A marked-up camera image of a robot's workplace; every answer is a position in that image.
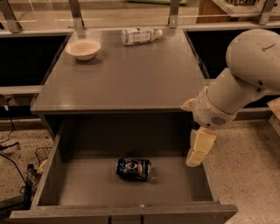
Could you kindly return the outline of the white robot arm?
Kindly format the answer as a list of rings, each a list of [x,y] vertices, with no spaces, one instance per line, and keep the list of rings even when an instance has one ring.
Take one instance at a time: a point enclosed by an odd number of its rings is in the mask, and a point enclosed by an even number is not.
[[[233,121],[240,109],[280,89],[280,35],[252,29],[236,36],[226,51],[227,67],[181,108],[199,128],[191,131],[185,164],[200,165],[212,149],[215,131]]]

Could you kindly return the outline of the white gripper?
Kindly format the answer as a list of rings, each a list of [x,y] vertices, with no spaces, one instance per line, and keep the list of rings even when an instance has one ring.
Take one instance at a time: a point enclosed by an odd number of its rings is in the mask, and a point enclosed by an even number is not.
[[[193,120],[199,124],[199,129],[193,129],[190,134],[190,149],[185,164],[189,167],[200,165],[212,149],[216,139],[214,130],[220,129],[236,118],[236,113],[227,114],[216,108],[207,95],[207,87],[199,94],[183,103],[184,111],[192,112]]]

